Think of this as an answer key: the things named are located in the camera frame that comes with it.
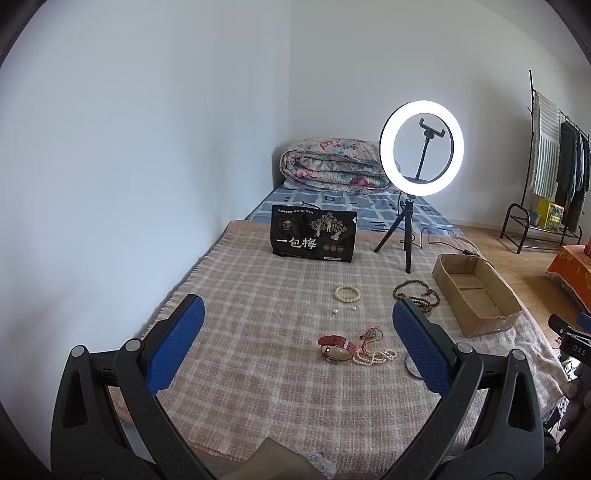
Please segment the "red leather strap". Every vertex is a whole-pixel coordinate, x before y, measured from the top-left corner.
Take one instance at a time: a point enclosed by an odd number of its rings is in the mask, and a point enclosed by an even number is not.
[[[347,350],[351,355],[355,355],[357,349],[352,342],[349,342],[345,337],[340,335],[325,335],[318,339],[318,345],[339,346]]]

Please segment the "tree illustration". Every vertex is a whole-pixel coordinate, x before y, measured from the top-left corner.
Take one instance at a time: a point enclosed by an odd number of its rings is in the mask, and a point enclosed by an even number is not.
[[[324,221],[324,216],[318,218],[318,220],[314,220],[310,223],[310,226],[316,230],[316,236],[320,236],[320,232],[325,229],[326,222]]]
[[[347,231],[347,227],[345,227],[345,224],[343,222],[341,222],[340,220],[335,220],[332,223],[331,227],[332,227],[332,229],[330,231],[334,232],[335,234],[331,235],[330,237],[332,238],[332,240],[335,240],[335,241],[339,241],[340,234]]]
[[[326,231],[331,232],[333,223],[336,220],[335,216],[329,212],[326,215],[323,215],[322,218],[326,222]]]

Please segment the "blue checkered sheet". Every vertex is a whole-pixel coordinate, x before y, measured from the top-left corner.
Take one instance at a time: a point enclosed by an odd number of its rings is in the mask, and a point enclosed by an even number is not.
[[[308,203],[324,210],[347,210],[357,212],[357,228],[372,232],[387,232],[397,216],[396,202],[399,191],[391,189],[383,193],[353,194],[344,192],[317,192],[314,190],[290,190],[283,185],[276,188],[246,219],[271,224],[272,205],[302,205]],[[404,203],[406,195],[400,197]],[[413,232],[421,233],[428,227],[432,235],[458,236],[462,231],[453,226],[441,213],[422,197],[414,201]],[[399,228],[404,231],[404,221]]]

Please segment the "striped towel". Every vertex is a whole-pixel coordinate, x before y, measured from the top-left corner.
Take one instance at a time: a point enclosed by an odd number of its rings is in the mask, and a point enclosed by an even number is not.
[[[534,94],[534,138],[531,151],[530,188],[540,197],[553,199],[560,158],[560,110],[542,94]]]

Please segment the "orange tablecloth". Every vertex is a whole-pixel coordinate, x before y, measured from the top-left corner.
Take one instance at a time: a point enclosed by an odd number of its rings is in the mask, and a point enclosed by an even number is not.
[[[563,245],[547,275],[559,276],[570,287],[571,293],[591,311],[591,258],[585,255],[584,249],[584,245]]]

